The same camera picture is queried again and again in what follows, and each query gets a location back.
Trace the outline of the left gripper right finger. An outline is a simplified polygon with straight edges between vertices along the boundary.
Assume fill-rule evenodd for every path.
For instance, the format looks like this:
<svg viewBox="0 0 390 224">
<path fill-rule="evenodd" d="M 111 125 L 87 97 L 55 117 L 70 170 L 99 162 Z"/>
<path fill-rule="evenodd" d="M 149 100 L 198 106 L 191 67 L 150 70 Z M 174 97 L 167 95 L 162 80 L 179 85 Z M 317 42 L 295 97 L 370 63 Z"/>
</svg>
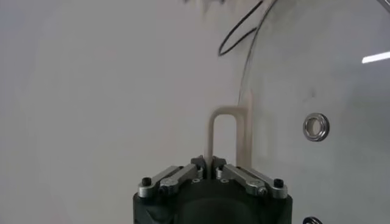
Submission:
<svg viewBox="0 0 390 224">
<path fill-rule="evenodd" d="M 227 164 L 225 159 L 213 157 L 212 174 L 222 183 L 230 180 L 237 182 L 244 191 L 254 197 L 286 199 L 288 188 L 283 180 L 272 179 L 252 168 L 237 167 Z"/>
</svg>

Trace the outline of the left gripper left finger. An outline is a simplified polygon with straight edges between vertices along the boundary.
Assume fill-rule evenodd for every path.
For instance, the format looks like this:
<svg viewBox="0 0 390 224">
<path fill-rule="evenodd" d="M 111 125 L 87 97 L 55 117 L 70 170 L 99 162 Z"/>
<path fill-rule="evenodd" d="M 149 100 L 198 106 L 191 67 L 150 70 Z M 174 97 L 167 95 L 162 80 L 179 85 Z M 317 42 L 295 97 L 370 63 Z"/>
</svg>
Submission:
<svg viewBox="0 0 390 224">
<path fill-rule="evenodd" d="M 152 198 L 160 193 L 175 195 L 185 181 L 203 179 L 204 172 L 205 160 L 201 155 L 185 166 L 169 166 L 153 177 L 144 177 L 138 185 L 137 195 L 140 198 Z"/>
</svg>

